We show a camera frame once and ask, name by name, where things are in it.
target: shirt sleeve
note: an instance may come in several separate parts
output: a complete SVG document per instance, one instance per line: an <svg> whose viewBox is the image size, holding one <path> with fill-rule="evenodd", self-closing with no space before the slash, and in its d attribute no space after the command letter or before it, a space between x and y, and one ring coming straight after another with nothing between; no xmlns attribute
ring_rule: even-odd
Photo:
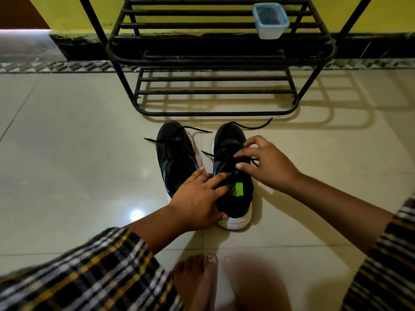
<svg viewBox="0 0 415 311"><path fill-rule="evenodd" d="M173 281L132 231L109 228L83 246L0 277L0 310L182 310Z"/></svg>
<svg viewBox="0 0 415 311"><path fill-rule="evenodd" d="M415 310L415 194L376 241L342 310Z"/></svg>

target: plastic container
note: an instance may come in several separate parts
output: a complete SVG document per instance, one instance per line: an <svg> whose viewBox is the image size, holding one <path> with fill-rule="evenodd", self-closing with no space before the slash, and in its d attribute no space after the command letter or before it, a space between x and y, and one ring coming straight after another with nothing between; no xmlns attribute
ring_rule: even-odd
<svg viewBox="0 0 415 311"><path fill-rule="evenodd" d="M256 3L252 9L260 39L278 39L290 25L281 4Z"/></svg>

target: black shoelace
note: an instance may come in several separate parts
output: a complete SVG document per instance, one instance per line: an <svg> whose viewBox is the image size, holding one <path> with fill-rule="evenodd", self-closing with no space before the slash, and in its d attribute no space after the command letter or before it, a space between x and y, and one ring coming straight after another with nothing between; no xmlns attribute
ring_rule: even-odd
<svg viewBox="0 0 415 311"><path fill-rule="evenodd" d="M268 124L270 124L270 122L272 121L272 119L273 119L273 117L272 118L270 118L265 124L263 124L263 125L261 125L261 126L255 126L255 127L251 127L251 126L244 126L244 125L242 125L242 124L239 124L239 123L237 123L237 122L235 122L235 121L231 121L231 122L228 122L226 125L231 125L231 124L236 124L237 126L240 126L241 128L244 128L244 129L248 129L248 130L257 130L257 129L261 129L261 128L264 128L264 127L266 127ZM215 155L212 155L212 154L210 154L210 153L208 153L208 152L205 152L205 151L201 151L202 153L204 153L205 155L207 155L207 156L210 156L210 157L212 157L212 161L214 160L214 159L220 159L220 160L225 160L225 161L228 161L228 160L231 160L231 159L234 159L233 158L233 154L231 154L232 152L233 153L235 153L235 150L234 149L232 149L232 145L233 144L227 144L227 145L224 145L224 144L221 144L223 147L222 147L222 149L221 149L221 156L220 157L216 157ZM255 166L257 166L257 167L259 167L258 166L258 164L256 163L256 161L258 161L258 159L256 159L256 158L250 158L251 159L251 161L252 161L252 163L255 165Z"/></svg>
<svg viewBox="0 0 415 311"><path fill-rule="evenodd" d="M184 129L192 129L192 130L205 132L205 133L213 133L212 131L198 129L193 126L182 126L181 128L177 129L177 131L173 133L173 135L168 140L153 140L152 138L144 138L144 140L154 142L154 143L165 143L167 157L169 157L171 160L176 157L181 159L182 155L177 155L177 153L184 153L184 147L180 146L181 138L177 138L176 136Z"/></svg>

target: black sneaker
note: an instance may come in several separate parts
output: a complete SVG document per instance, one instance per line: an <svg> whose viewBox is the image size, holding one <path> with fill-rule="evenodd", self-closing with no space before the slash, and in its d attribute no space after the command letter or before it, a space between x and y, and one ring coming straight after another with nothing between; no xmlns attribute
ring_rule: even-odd
<svg viewBox="0 0 415 311"><path fill-rule="evenodd" d="M193 138L185 128L212 133L171 120L163 124L156 140L144 138L156 143L158 165L169 203L179 187L199 168Z"/></svg>
<svg viewBox="0 0 415 311"><path fill-rule="evenodd" d="M212 143L211 153L205 154L213 157L213 175L221 172L230 172L231 176L223 181L219 186L226 185L228 193L216 202L219 211L228 215L229 219L218 222L226 229L239 230L245 228L252 217L252 194L254 185L252 178L247 173L236 169L238 162L250 163L253 161L249 157L234 158L233 155L244 148L246 137L242 128L255 130L263 128L270 123L272 118L262 126L250 128L236 122L229 122L222 125L216 132Z"/></svg>

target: sneaker sole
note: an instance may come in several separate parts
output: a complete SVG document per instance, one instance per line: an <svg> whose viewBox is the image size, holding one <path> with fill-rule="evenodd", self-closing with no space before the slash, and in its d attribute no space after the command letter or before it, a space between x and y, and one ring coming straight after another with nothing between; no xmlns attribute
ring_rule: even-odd
<svg viewBox="0 0 415 311"><path fill-rule="evenodd" d="M210 154L213 155L213 148L215 147L215 136L213 137L212 146L210 146ZM229 229L229 230L240 230L244 229L251 221L252 219L252 203L249 205L248 212L239 218L231 218L228 219L222 219L221 221L218 221L218 225Z"/></svg>
<svg viewBox="0 0 415 311"><path fill-rule="evenodd" d="M190 133L186 129L185 129L185 132L186 132L187 136L189 137L190 142L192 143L193 150L195 151L195 142L194 142L192 136L190 135ZM197 156L196 156L196 161L198 162L198 166L200 166L201 164L200 164ZM169 204L170 201L171 201L171 197L170 197L170 195L167 191L166 191L166 194L167 194L167 204Z"/></svg>

